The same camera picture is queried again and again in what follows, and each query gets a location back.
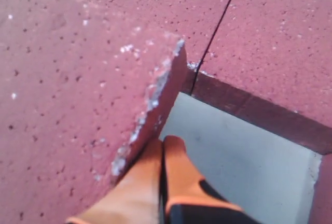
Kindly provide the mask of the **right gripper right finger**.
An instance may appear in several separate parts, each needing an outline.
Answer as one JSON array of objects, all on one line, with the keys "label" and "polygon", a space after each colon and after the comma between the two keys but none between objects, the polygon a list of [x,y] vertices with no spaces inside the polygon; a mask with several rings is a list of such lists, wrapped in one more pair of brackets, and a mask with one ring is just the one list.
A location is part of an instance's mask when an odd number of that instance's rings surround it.
[{"label": "right gripper right finger", "polygon": [[191,162],[184,141],[163,142],[167,223],[240,223],[243,210],[221,197]]}]

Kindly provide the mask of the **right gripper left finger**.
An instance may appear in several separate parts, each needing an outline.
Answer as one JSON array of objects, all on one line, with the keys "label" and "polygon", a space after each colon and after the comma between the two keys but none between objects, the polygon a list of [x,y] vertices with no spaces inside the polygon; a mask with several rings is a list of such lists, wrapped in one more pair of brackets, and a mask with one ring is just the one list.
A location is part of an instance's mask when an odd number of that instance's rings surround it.
[{"label": "right gripper left finger", "polygon": [[148,142],[122,180],[104,198],[66,223],[158,223],[162,141]]}]

